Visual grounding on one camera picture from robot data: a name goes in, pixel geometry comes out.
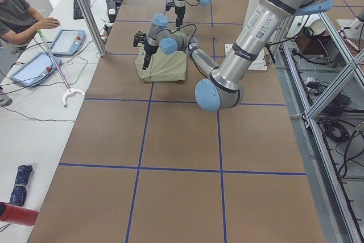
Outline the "person's hand on mouse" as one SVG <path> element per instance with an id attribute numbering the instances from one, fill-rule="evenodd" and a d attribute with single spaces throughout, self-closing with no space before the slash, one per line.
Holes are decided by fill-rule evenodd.
<path id="1" fill-rule="evenodd" d="M 60 26 L 60 22 L 53 17 L 43 18 L 37 23 L 38 29 L 52 29 Z"/>

